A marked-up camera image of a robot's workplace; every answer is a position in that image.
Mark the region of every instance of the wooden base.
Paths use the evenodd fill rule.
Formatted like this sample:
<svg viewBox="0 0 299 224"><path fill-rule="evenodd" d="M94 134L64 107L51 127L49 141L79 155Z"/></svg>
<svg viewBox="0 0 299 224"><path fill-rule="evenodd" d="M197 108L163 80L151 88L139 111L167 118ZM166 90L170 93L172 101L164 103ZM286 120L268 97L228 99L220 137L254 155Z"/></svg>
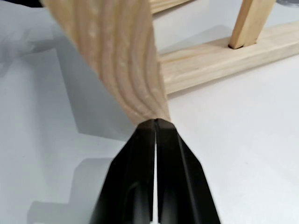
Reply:
<svg viewBox="0 0 299 224"><path fill-rule="evenodd" d="M178 6L188 1L191 0L149 0L151 4L151 12L153 14L174 6Z"/></svg>
<svg viewBox="0 0 299 224"><path fill-rule="evenodd" d="M173 93L299 54L299 22L265 28L257 44L240 49L229 48L229 39L161 55L166 92Z"/></svg>

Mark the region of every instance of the white surface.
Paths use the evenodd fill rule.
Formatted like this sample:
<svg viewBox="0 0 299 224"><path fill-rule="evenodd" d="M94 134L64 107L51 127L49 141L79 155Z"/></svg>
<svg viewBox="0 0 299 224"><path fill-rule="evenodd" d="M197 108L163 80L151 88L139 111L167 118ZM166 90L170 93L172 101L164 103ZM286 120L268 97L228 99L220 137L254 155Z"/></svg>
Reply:
<svg viewBox="0 0 299 224"><path fill-rule="evenodd" d="M229 33L240 1L215 2L159 15L159 49L209 29L198 37ZM200 6L231 13L200 20ZM289 20L299 12L281 10ZM133 127L45 9L0 2L0 30L0 223L86 223ZM223 224L299 223L298 60L170 98L173 122L205 169Z"/></svg>

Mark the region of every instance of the wooden block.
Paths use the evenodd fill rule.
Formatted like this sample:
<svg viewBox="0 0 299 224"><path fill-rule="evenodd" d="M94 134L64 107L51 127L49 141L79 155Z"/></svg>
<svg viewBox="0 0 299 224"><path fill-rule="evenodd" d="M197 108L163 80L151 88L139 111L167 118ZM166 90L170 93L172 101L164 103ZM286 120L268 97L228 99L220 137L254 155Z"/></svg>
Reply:
<svg viewBox="0 0 299 224"><path fill-rule="evenodd" d="M135 124L170 120L148 1L43 2Z"/></svg>
<svg viewBox="0 0 299 224"><path fill-rule="evenodd" d="M256 43L276 0L243 0L229 42L233 49Z"/></svg>
<svg viewBox="0 0 299 224"><path fill-rule="evenodd" d="M166 92L299 54L299 22L265 28L258 43L245 48L231 49L228 42L229 38L224 38L161 55Z"/></svg>
<svg viewBox="0 0 299 224"><path fill-rule="evenodd" d="M151 4L151 12L157 13L168 8L178 6L191 0L149 0Z"/></svg>

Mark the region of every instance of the wooden frame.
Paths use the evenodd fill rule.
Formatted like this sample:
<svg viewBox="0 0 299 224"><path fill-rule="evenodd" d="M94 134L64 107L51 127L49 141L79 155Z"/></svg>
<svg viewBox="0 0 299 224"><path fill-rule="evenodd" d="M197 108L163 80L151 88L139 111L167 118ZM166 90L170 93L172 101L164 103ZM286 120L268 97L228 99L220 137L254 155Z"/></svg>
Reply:
<svg viewBox="0 0 299 224"><path fill-rule="evenodd" d="M262 30L274 3L243 0L231 38L161 55L167 94L299 54L299 22Z"/></svg>
<svg viewBox="0 0 299 224"><path fill-rule="evenodd" d="M231 38L161 55L162 78L150 12L187 0L150 1L44 0L136 124L170 120L166 93L299 54L299 22L262 31L275 0L243 0Z"/></svg>
<svg viewBox="0 0 299 224"><path fill-rule="evenodd" d="M172 8L172 7L184 4L189 1L191 1L191 0L149 0L149 2L151 4L151 12L153 14L161 12L168 8Z"/></svg>

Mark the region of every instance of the wood grain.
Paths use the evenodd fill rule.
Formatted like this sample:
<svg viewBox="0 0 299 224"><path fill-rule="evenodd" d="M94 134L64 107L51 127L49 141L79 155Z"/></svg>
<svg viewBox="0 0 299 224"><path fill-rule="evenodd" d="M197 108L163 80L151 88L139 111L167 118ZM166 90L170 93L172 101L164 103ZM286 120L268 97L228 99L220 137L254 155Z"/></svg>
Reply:
<svg viewBox="0 0 299 224"><path fill-rule="evenodd" d="M43 3L135 124L170 120L148 1Z"/></svg>
<svg viewBox="0 0 299 224"><path fill-rule="evenodd" d="M151 4L151 12L157 13L168 8L181 5L191 0L149 0Z"/></svg>
<svg viewBox="0 0 299 224"><path fill-rule="evenodd" d="M230 49L228 42L229 38L224 38L162 55L166 92L299 54L299 22L265 28L258 43L245 48Z"/></svg>
<svg viewBox="0 0 299 224"><path fill-rule="evenodd" d="M233 49L256 43L276 0L243 0L229 45Z"/></svg>

